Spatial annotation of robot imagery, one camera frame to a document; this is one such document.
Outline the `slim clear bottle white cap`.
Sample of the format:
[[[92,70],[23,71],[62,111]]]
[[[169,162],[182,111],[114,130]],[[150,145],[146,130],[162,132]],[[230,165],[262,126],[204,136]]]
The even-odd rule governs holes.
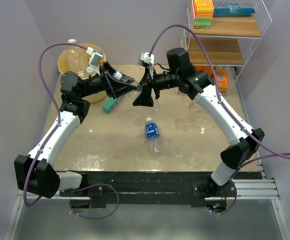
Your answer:
[[[112,76],[118,81],[133,85],[135,87],[136,92],[140,92],[142,90],[142,86],[134,78],[130,76],[127,76],[119,71],[115,71],[112,74]]]

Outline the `crushed clear bottle white cap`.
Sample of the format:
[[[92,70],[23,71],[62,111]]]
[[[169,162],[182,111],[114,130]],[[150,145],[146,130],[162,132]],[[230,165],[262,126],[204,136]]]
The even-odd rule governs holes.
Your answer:
[[[86,68],[86,72],[89,73],[89,74],[91,74],[93,72],[93,68],[91,66],[88,66]]]

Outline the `blue label clear bottle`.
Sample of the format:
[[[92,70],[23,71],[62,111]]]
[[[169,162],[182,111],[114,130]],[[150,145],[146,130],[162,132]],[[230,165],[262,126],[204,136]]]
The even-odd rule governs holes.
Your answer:
[[[149,143],[150,151],[153,156],[163,154],[163,142],[161,139],[160,130],[158,125],[151,117],[146,118],[145,122],[145,136]]]

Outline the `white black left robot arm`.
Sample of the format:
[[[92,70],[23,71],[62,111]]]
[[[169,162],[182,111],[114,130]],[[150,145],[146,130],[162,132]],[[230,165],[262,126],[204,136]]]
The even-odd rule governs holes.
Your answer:
[[[62,103],[56,120],[27,155],[18,155],[14,161],[18,189],[45,198],[69,189],[84,196],[89,190],[81,173],[54,169],[61,149],[88,114],[90,102],[84,98],[105,91],[117,99],[138,88],[134,78],[115,70],[107,61],[99,67],[99,73],[86,80],[68,71],[61,76],[60,83]]]

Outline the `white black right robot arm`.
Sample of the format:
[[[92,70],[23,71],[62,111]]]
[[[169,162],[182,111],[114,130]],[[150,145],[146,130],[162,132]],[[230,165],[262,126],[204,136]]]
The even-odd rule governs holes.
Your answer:
[[[205,71],[195,70],[184,48],[173,48],[166,56],[169,71],[157,74],[154,72],[154,56],[147,52],[141,53],[138,63],[145,68],[145,72],[140,81],[141,92],[133,105],[153,107],[152,92],[158,99],[161,90],[178,87],[205,109],[229,143],[229,147],[220,154],[221,163],[211,174],[207,185],[208,192],[218,197],[226,190],[225,184],[239,166],[258,150],[265,133],[261,128],[254,129],[222,96],[217,96],[213,79]]]

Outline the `large clear square bottle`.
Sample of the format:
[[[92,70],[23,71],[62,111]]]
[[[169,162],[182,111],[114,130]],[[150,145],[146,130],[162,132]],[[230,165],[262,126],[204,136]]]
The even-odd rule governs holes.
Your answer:
[[[86,61],[84,49],[70,45],[66,50],[66,58],[71,72],[76,73],[83,80],[88,78],[88,63]]]

